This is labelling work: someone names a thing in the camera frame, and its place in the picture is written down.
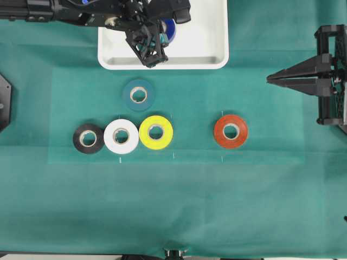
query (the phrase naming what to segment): black metal bracket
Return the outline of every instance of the black metal bracket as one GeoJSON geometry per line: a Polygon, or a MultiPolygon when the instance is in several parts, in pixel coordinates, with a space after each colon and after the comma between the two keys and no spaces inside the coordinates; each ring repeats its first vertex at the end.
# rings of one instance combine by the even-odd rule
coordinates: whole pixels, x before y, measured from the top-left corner
{"type": "Polygon", "coordinates": [[[317,56],[267,77],[267,82],[318,97],[320,125],[336,125],[347,134],[347,27],[327,25],[314,34],[317,56]],[[335,37],[335,56],[329,38],[335,37]]]}
{"type": "Polygon", "coordinates": [[[0,132],[10,124],[11,84],[0,75],[0,132]]]}

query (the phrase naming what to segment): blue tape roll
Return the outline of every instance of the blue tape roll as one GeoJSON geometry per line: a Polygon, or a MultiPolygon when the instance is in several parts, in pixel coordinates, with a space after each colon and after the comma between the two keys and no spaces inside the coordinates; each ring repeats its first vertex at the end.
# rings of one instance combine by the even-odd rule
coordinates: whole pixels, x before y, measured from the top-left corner
{"type": "Polygon", "coordinates": [[[155,90],[153,86],[145,80],[133,80],[129,82],[123,90],[123,100],[134,111],[145,111],[150,108],[155,100],[155,90]],[[145,99],[141,102],[137,102],[133,98],[133,94],[136,91],[143,91],[145,93],[145,99]]]}
{"type": "Polygon", "coordinates": [[[176,24],[173,19],[163,19],[163,22],[166,24],[166,35],[168,36],[169,43],[171,43],[176,35],[176,24]]]}

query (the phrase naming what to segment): dark teal tape roll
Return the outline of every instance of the dark teal tape roll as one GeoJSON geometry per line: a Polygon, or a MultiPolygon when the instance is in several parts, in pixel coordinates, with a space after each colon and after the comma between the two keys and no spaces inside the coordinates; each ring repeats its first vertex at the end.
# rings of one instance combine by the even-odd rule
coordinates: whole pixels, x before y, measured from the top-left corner
{"type": "Polygon", "coordinates": [[[145,80],[133,80],[129,82],[123,90],[123,100],[134,111],[145,111],[149,109],[155,100],[155,91],[153,86],[145,80]],[[142,102],[132,100],[131,96],[136,90],[145,90],[146,98],[142,102]]]}

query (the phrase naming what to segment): white tray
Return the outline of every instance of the white tray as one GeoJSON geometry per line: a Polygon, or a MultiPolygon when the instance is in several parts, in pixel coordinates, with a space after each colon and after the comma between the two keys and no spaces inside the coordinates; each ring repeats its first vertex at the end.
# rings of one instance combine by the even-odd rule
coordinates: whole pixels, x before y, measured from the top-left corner
{"type": "MultiPolygon", "coordinates": [[[[153,69],[219,69],[229,60],[227,0],[190,0],[191,19],[178,24],[165,48],[169,61],[153,69]]],[[[99,28],[98,60],[106,69],[147,69],[125,41],[125,33],[99,28]]]]}

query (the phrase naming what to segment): green tablecloth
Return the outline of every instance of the green tablecloth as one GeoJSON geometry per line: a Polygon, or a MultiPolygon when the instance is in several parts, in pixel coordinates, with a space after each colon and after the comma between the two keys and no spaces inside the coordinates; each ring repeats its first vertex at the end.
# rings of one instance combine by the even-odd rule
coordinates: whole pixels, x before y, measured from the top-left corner
{"type": "Polygon", "coordinates": [[[0,72],[15,87],[0,134],[0,251],[347,257],[347,136],[315,123],[315,97],[265,83],[315,55],[313,33],[346,23],[346,1],[228,4],[230,60],[216,71],[106,71],[95,28],[0,22],[0,72]],[[120,97],[138,77],[157,91],[146,113],[120,97]],[[239,150],[213,140],[222,111],[249,125],[239,150]],[[150,114],[175,128],[164,151],[140,144],[120,164],[72,146],[83,122],[150,114]]]}

